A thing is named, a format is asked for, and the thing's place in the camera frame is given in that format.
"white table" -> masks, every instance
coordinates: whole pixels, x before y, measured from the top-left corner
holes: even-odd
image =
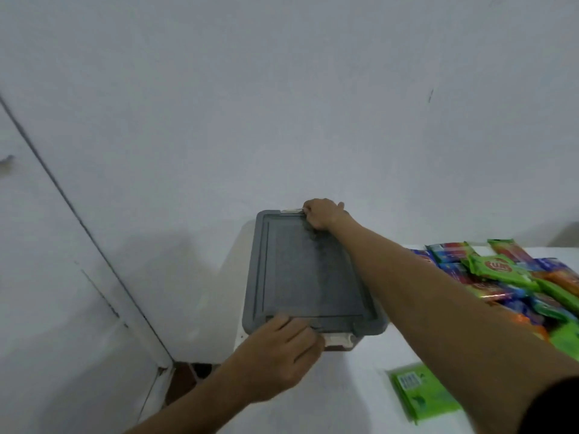
[[[482,255],[488,247],[475,247]],[[533,257],[558,257],[579,269],[578,248],[526,248]],[[246,335],[239,326],[236,346]],[[228,423],[223,433],[473,433],[463,411],[420,425],[409,422],[385,371],[420,362],[392,324],[365,337],[351,352],[326,352],[301,383],[271,401],[255,404]]]

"forearm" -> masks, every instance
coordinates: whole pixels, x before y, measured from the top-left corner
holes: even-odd
[[[417,355],[486,429],[516,432],[533,398],[579,376],[575,360],[494,313],[409,250],[347,215],[330,231]]]
[[[229,379],[212,374],[181,399],[126,434],[211,434],[245,408]]]

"door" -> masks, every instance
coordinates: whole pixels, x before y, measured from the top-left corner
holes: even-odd
[[[0,431],[120,433],[170,358],[2,108],[0,161]]]

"barcode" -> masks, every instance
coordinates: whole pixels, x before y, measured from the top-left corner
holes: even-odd
[[[398,375],[398,382],[404,391],[413,390],[420,387],[422,381],[415,372]]]

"person's left hand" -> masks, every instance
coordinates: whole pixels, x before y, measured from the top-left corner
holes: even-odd
[[[245,404],[268,401],[296,386],[324,350],[308,322],[276,315],[235,350],[217,374],[231,381]]]

